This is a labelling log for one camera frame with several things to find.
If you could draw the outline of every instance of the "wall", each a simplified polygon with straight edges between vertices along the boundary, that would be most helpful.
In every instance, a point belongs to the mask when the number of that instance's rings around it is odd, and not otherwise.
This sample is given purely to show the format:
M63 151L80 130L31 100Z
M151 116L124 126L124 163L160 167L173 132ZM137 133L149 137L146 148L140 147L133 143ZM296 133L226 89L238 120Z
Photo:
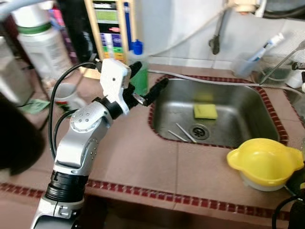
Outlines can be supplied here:
M181 40L223 6L223 0L142 0L139 10L144 45L148 53L164 50ZM220 52L213 55L208 41L213 37L217 19L179 46L150 58L151 63L230 69L231 62L243 52L254 53L265 42L282 32L286 37L270 51L285 55L305 39L305 21L271 20L233 11L221 39ZM304 51L296 56L305 61Z

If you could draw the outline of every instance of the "sink drain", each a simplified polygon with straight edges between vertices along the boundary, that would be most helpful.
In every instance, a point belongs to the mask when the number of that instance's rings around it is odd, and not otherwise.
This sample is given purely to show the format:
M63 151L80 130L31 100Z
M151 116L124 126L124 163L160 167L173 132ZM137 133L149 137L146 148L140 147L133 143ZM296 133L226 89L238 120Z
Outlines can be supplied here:
M201 124L192 125L189 132L197 140L205 140L209 137L209 130Z

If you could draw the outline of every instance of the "stainless steel sink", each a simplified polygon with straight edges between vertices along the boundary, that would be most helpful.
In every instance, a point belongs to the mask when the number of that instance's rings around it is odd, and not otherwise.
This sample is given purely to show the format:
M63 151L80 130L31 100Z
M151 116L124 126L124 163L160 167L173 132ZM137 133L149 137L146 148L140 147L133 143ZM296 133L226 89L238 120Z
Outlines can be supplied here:
M217 119L195 119L195 104L215 104ZM279 134L260 94L246 86L170 79L155 103L152 128L166 139L178 140L168 132L171 130L189 140L175 123L199 143L238 147L251 138L279 141Z

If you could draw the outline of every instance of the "plastic bottle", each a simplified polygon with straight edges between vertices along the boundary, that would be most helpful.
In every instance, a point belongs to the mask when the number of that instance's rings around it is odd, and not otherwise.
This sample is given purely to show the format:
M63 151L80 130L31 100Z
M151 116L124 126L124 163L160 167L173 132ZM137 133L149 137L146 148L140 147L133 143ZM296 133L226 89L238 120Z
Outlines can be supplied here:
M38 4L13 12L18 26L18 40L43 79L58 79L71 67L59 31L52 28L50 16Z
M142 63L141 69L130 80L130 83L135 86L135 92L139 95L147 94L148 87L148 56L143 53L143 43L138 39L132 43L132 49L129 52L130 64L140 61Z

